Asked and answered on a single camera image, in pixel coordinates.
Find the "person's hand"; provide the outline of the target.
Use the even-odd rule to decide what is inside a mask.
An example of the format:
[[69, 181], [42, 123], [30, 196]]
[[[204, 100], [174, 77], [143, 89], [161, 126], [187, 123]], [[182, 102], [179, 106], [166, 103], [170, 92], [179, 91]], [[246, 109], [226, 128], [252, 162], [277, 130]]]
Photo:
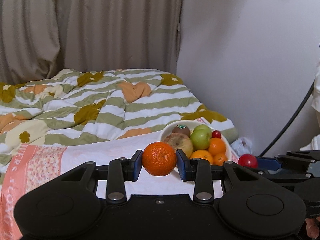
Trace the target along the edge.
[[307, 236], [316, 239], [319, 237], [319, 222], [320, 217], [317, 218], [306, 218], [306, 232]]

